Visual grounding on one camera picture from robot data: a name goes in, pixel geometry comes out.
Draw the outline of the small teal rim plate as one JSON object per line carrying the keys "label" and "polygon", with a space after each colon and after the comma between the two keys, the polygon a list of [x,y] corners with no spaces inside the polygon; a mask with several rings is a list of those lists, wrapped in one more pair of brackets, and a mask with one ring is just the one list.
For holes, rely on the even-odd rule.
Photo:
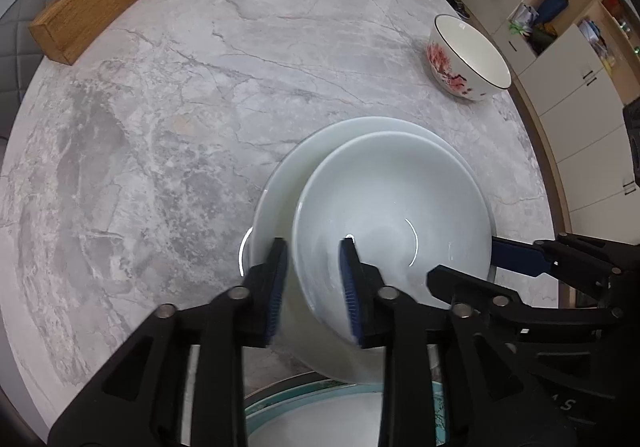
{"label": "small teal rim plate", "polygon": [[375,446],[383,386],[315,372],[271,384],[245,400],[250,446]]}

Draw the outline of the medium white bowl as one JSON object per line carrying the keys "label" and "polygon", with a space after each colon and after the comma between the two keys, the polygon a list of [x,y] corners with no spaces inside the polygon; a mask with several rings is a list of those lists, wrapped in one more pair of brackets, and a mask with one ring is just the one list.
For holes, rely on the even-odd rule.
{"label": "medium white bowl", "polygon": [[370,133],[333,150],[300,194],[292,232],[306,303],[346,343],[356,335],[338,259],[345,238],[361,262],[423,304],[441,304],[426,286],[438,265],[491,275],[494,220],[480,186],[452,152],[410,133]]}

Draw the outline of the floral cream bowl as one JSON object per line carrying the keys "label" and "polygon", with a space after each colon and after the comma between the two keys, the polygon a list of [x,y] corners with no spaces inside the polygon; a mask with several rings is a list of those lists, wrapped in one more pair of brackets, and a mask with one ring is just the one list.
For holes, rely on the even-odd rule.
{"label": "floral cream bowl", "polygon": [[434,18],[426,57],[440,86],[465,100],[487,100],[512,85],[511,71],[495,45],[454,15]]}

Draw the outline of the blue bag on shelf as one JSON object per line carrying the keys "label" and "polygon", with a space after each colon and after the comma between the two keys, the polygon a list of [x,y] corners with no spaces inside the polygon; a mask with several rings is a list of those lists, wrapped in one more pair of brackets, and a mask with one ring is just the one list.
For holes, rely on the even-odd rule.
{"label": "blue bag on shelf", "polygon": [[537,17],[533,21],[532,31],[542,31],[556,37],[558,32],[553,28],[552,20],[563,13],[568,4],[568,0],[543,0],[537,7]]}

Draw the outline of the grey quilted chair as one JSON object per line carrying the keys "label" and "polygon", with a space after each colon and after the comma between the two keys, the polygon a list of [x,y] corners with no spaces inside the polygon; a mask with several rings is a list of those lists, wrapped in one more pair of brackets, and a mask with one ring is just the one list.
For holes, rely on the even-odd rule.
{"label": "grey quilted chair", "polygon": [[43,58],[29,25],[46,2],[15,0],[1,17],[0,134],[5,141],[10,137],[18,109]]}

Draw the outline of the white wall cabinet unit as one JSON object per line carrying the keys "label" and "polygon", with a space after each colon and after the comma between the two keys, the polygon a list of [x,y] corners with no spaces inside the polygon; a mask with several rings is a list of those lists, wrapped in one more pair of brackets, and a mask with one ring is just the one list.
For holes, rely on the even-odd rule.
{"label": "white wall cabinet unit", "polygon": [[558,35],[532,31],[543,0],[461,0],[515,74],[564,227],[636,243],[639,182],[623,111],[639,97],[639,15],[630,0],[568,0]]}

